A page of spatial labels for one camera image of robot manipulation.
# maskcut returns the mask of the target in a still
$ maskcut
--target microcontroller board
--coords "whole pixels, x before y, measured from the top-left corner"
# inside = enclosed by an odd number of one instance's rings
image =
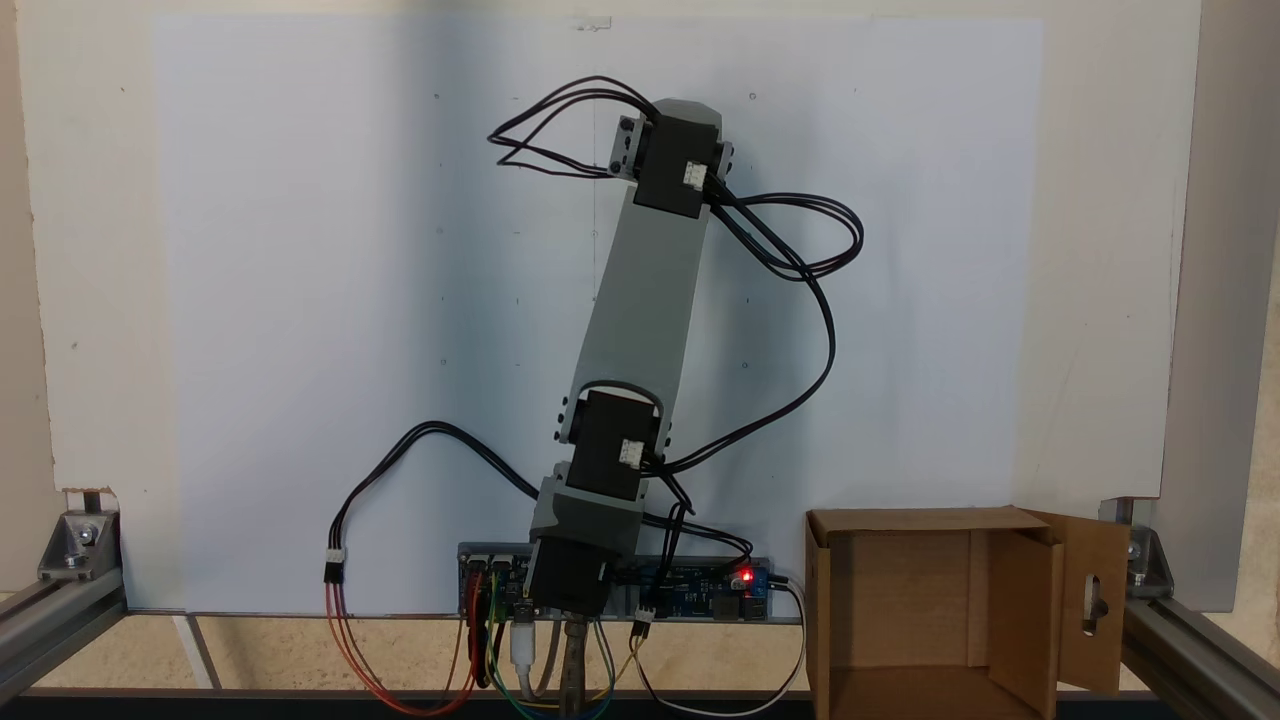
[[[458,546],[458,614],[466,615],[467,582],[483,570],[498,578],[498,615],[508,618],[524,600],[532,546],[526,543],[461,543]],[[764,560],[726,573],[732,557],[677,556],[658,588],[657,619],[714,623],[759,623],[771,618],[769,569]],[[636,556],[617,568],[603,618],[635,616],[660,557]]]

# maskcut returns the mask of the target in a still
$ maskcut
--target white paper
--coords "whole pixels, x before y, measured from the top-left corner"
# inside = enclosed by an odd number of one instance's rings
[[[188,610],[320,612],[334,512],[417,421],[463,427],[534,484],[570,456],[552,433],[622,183],[495,168],[484,136],[596,72],[719,110],[739,195],[831,195],[867,225],[823,283],[836,369],[682,478],[696,519],[796,575],[810,507],[1010,501],[1041,23],[581,26],[157,20]],[[566,113],[545,141],[600,161],[622,111]],[[809,259],[846,242],[818,217],[764,217]],[[713,227],[671,455],[785,404],[824,355],[806,290]],[[650,501],[666,510],[664,491]],[[348,518],[352,610],[453,611],[457,543],[522,541],[531,510],[460,443],[420,441]]]

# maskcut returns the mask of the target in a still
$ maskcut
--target green wire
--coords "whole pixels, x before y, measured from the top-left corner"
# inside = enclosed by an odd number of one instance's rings
[[[488,647],[486,653],[485,653],[486,657],[489,657],[490,661],[493,662],[493,684],[494,684],[494,687],[498,688],[498,692],[502,693],[502,697],[507,698],[507,702],[509,702],[512,706],[515,706],[516,711],[520,712],[522,716],[525,716],[526,720],[545,720],[547,719],[545,715],[541,715],[541,714],[534,715],[534,714],[531,714],[527,707],[525,707],[524,705],[520,703],[520,701],[517,701],[515,697],[512,697],[512,694],[509,692],[507,692],[507,685],[502,682],[500,666],[498,664],[498,653],[494,651],[494,646],[493,646],[493,635],[494,635],[494,633],[492,632],[493,623],[494,623],[494,620],[497,619],[497,615],[498,615],[498,593],[497,593],[497,587],[498,587],[498,578],[495,577],[493,579],[494,592],[489,593],[489,625],[490,625],[490,632],[488,633],[489,634],[489,641],[488,641],[489,647]],[[596,642],[596,644],[600,646],[600,655],[604,657],[604,667],[605,667],[605,670],[609,674],[609,688],[612,689],[613,685],[617,684],[617,682],[618,682],[617,676],[614,676],[613,659],[609,657],[609,652],[605,650],[605,646],[604,646],[604,630],[600,628],[600,621],[596,620],[595,624],[594,624],[594,626],[595,626],[595,642]],[[590,717],[595,719],[595,717],[599,717],[599,716],[604,715],[604,711],[608,710],[608,707],[609,707],[609,701],[611,700],[613,700],[613,693],[609,693],[608,696],[605,696],[598,708],[589,710],[589,711],[584,712],[582,717],[590,716]]]

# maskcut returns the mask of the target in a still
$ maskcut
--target white cable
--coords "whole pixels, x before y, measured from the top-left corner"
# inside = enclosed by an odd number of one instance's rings
[[[534,685],[529,682],[529,674],[534,669],[536,641],[534,638],[534,621],[512,623],[511,638],[507,647],[511,648],[511,664],[516,666],[516,678],[520,679],[520,694],[525,700],[538,700],[534,694]]]
[[[776,585],[769,585],[769,589],[774,588]],[[640,682],[644,683],[645,689],[649,691],[649,694],[653,696],[655,701],[672,710],[678,710],[681,712],[687,712],[689,715],[699,715],[703,717],[750,717],[751,715],[764,712],[765,710],[773,707],[780,700],[786,697],[787,691],[791,689],[791,685],[796,682],[796,678],[800,675],[800,666],[804,665],[805,639],[809,635],[808,619],[804,615],[804,591],[801,591],[800,587],[791,580],[787,580],[785,589],[796,601],[796,607],[800,609],[800,657],[796,659],[796,666],[791,669],[791,675],[787,676],[787,682],[783,683],[782,687],[778,688],[778,692],[773,693],[773,696],[771,696],[769,700],[764,702],[764,705],[754,707],[751,710],[742,710],[740,712],[712,712],[710,710],[698,710],[696,707],[685,707],[684,705],[677,705],[675,702],[671,702],[669,700],[663,700],[658,697],[658,693],[654,692],[653,687],[649,684],[649,678],[645,676],[644,667],[640,665],[640,653],[636,652],[635,653],[636,671],[640,673]]]

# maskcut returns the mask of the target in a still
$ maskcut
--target orange wire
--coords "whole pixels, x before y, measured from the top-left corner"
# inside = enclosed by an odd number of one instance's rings
[[[476,612],[476,597],[480,593],[476,592],[476,583],[472,583],[472,585],[468,588],[468,596],[471,598],[468,610],[470,610],[470,616],[472,618],[475,616]],[[454,697],[444,707],[439,707],[435,710],[421,710],[417,707],[410,707],[402,703],[399,700],[397,700],[390,693],[390,691],[387,689],[387,687],[383,685],[383,683],[378,679],[378,675],[374,674],[372,667],[369,666],[369,661],[365,660],[364,653],[360,652],[360,646],[356,644],[355,632],[349,626],[349,618],[347,616],[347,602],[344,596],[346,593],[342,592],[340,585],[332,585],[332,587],[329,584],[325,585],[325,619],[329,623],[329,633],[333,635],[334,643],[338,644],[338,650],[342,652],[342,656],[347,661],[347,665],[351,666],[351,669],[356,673],[356,676],[360,678],[361,683],[364,683],[364,685],[369,689],[370,693],[374,694],[374,697],[383,701],[383,703],[388,705],[394,710],[398,710],[406,715],[413,715],[416,717],[436,717],[440,715],[448,715],[449,712],[453,712],[454,710],[461,707],[462,703],[471,697],[471,692],[475,689],[474,671],[467,674],[467,682],[463,684],[462,691],[458,693],[458,696]],[[458,641],[461,641],[461,635],[462,635],[462,628],[460,624],[458,637],[457,637]],[[474,670],[477,659],[476,638],[474,634],[471,635],[470,642],[471,642],[470,647],[472,651],[471,661]],[[445,682],[444,685],[445,693],[448,692],[449,685],[453,683],[453,673],[458,662],[458,644],[460,644],[458,642],[453,643],[453,661],[449,665],[449,679]],[[360,657],[360,662],[356,662],[357,656]]]

